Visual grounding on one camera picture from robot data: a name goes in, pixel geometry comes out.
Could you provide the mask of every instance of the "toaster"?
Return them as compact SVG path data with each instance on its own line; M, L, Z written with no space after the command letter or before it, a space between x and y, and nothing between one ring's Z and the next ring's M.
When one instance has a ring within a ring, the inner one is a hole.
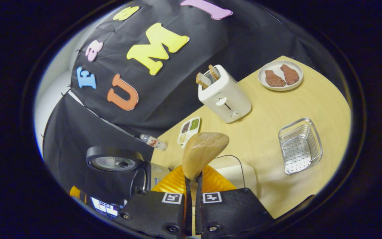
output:
M221 66L215 65L220 77L208 88L198 85L198 99L226 123L247 115L251 102L238 82Z

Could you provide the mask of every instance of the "raw meat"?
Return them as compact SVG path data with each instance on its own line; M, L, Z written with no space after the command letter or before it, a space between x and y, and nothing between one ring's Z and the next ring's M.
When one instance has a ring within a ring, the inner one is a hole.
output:
M285 80L281 77L275 75L272 70L265 70L266 83L272 87L282 87L285 86Z
M285 81L287 82L287 85L292 85L298 82L299 77L297 71L291 69L288 65L282 65L281 70L284 72Z

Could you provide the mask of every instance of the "stainless steel strainer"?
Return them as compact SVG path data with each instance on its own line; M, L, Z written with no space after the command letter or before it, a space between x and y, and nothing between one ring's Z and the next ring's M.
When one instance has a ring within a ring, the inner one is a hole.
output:
M321 140L311 119L301 118L282 127L278 137L287 175L313 167L321 160Z

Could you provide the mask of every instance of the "bread slice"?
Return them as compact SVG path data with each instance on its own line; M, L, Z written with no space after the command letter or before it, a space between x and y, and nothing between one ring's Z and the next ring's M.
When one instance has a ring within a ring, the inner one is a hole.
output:
M212 65L209 65L209 72L215 79L215 81L219 80L220 78L220 73L217 69L215 69Z
M197 77L195 79L195 82L197 82L197 84L203 86L203 88L208 88L212 84L210 79L208 77L206 77L205 75L201 74L200 72L197 73Z

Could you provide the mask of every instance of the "wooden table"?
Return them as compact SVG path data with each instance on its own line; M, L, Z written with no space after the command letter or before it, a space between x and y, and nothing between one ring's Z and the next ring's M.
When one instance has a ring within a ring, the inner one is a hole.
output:
M291 91L271 91L258 81L258 71L239 82L252 103L248 115L227 124L203 106L176 124L159 139L168 143L166 151L154 150L152 162L171 169L179 166L183 149L176 140L182 124L201 117L200 132L220 132L229 136L229 145L220 154L232 154L253 166L258 182L257 197L273 218L277 218L317 194L332 178L344 156L350 134L350 108L341 92L312 68L285 56L277 60L297 63L303 82ZM300 118L310 118L322 146L322 160L312 168L286 175L279 130Z

